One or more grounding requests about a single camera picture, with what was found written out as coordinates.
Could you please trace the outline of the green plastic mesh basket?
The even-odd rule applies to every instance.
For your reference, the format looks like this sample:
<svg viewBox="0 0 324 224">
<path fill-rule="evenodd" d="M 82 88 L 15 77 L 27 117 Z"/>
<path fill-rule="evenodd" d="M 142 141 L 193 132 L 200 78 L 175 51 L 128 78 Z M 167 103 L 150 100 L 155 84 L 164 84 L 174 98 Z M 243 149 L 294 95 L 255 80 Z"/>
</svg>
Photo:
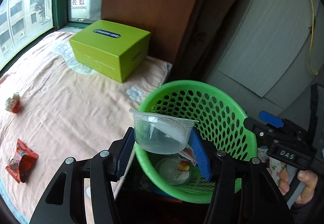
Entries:
<svg viewBox="0 0 324 224">
<path fill-rule="evenodd" d="M 138 108 L 152 112 L 197 120 L 195 127 L 203 139 L 233 158 L 246 160 L 257 156 L 255 135 L 244 128 L 244 110 L 229 95 L 214 86 L 191 80 L 168 82 L 151 92 Z M 135 146 L 136 158 L 146 176 L 164 193 L 176 199 L 198 204 L 210 203 L 214 183 L 200 175 L 198 168 L 188 183 L 172 186 L 157 172 L 163 158 Z"/>
</svg>

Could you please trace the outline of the white red wrapper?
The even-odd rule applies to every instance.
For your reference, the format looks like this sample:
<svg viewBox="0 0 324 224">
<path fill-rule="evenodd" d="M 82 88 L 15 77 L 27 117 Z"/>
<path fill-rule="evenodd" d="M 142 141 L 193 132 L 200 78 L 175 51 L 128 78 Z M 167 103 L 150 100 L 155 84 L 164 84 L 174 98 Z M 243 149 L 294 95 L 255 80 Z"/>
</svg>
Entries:
<svg viewBox="0 0 324 224">
<path fill-rule="evenodd" d="M 18 93 L 13 93 L 5 102 L 5 110 L 11 113 L 18 113 L 20 110 L 20 96 Z"/>
</svg>

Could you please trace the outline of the clear plastic cup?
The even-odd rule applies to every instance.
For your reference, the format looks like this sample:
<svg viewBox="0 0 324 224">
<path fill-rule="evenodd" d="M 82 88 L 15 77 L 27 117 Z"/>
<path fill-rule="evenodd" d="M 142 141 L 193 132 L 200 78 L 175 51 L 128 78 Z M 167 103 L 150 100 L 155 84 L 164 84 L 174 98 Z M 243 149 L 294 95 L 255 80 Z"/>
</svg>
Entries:
<svg viewBox="0 0 324 224">
<path fill-rule="evenodd" d="M 145 151 L 172 155 L 184 150 L 197 120 L 130 109 L 134 138 Z"/>
</svg>

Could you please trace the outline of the clear purple plastic wrapper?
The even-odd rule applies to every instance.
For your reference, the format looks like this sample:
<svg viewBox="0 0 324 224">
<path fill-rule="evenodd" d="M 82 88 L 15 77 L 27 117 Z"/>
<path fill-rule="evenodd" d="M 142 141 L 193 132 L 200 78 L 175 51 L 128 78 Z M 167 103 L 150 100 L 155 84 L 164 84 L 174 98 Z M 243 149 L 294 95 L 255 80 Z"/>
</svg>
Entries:
<svg viewBox="0 0 324 224">
<path fill-rule="evenodd" d="M 186 146 L 182 151 L 178 152 L 178 155 L 182 156 L 184 159 L 190 161 L 194 166 L 197 166 L 197 161 L 194 152 L 190 146 Z"/>
</svg>

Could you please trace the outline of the pink blanket teal pattern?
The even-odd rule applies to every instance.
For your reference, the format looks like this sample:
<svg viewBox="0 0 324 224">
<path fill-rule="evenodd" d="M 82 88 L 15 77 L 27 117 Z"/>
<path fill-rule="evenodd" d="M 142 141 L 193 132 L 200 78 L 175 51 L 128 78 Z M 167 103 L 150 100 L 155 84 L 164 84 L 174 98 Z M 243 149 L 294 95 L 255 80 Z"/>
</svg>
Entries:
<svg viewBox="0 0 324 224">
<path fill-rule="evenodd" d="M 56 31 L 23 54 L 1 77 L 1 103 L 20 96 L 14 114 L 1 108 L 1 196 L 19 223 L 28 223 L 50 180 L 67 157 L 83 160 L 107 149 L 132 126 L 130 109 L 161 86 L 171 64 L 147 57 L 119 83 L 79 63 L 72 33 Z M 6 166 L 24 142 L 38 155 L 18 183 Z"/>
</svg>

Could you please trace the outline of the red snack wrapper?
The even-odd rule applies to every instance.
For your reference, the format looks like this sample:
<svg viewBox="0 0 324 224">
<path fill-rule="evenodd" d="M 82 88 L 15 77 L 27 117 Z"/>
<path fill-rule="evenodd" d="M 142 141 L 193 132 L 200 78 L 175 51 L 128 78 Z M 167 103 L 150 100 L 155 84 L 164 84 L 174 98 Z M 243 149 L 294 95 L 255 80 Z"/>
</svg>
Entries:
<svg viewBox="0 0 324 224">
<path fill-rule="evenodd" d="M 15 154 L 5 167 L 17 183 L 25 183 L 30 170 L 38 159 L 38 154 L 28 148 L 20 139 L 17 140 Z"/>
</svg>

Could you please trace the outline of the orange peel piece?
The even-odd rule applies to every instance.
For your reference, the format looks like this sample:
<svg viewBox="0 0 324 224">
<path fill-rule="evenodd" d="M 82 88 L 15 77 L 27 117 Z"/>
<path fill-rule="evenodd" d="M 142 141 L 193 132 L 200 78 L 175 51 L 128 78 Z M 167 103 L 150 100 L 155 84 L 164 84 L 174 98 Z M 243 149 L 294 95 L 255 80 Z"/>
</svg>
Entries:
<svg viewBox="0 0 324 224">
<path fill-rule="evenodd" d="M 180 163 L 178 163 L 177 169 L 179 171 L 189 171 L 190 170 L 189 163 L 187 161 L 181 161 Z"/>
</svg>

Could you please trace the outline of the lime green cardboard box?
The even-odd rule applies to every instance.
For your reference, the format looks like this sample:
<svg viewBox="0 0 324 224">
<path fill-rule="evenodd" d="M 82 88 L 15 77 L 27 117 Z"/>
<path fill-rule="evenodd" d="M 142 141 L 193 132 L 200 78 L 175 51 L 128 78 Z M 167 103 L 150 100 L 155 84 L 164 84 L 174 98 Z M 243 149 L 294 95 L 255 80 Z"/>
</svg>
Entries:
<svg viewBox="0 0 324 224">
<path fill-rule="evenodd" d="M 148 55 L 151 33 L 98 20 L 69 39 L 76 60 L 123 83 Z"/>
</svg>

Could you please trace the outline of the white round plastic lid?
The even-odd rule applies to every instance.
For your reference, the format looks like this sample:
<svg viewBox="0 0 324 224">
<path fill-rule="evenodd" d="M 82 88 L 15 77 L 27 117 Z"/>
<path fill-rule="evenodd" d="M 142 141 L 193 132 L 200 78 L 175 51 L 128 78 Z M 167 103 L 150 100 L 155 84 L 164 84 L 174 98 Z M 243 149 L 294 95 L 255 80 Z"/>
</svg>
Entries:
<svg viewBox="0 0 324 224">
<path fill-rule="evenodd" d="M 158 172 L 159 175 L 170 185 L 178 186 L 187 183 L 191 177 L 191 167 L 189 171 L 179 171 L 177 169 L 180 159 L 168 158 L 161 161 Z"/>
</svg>

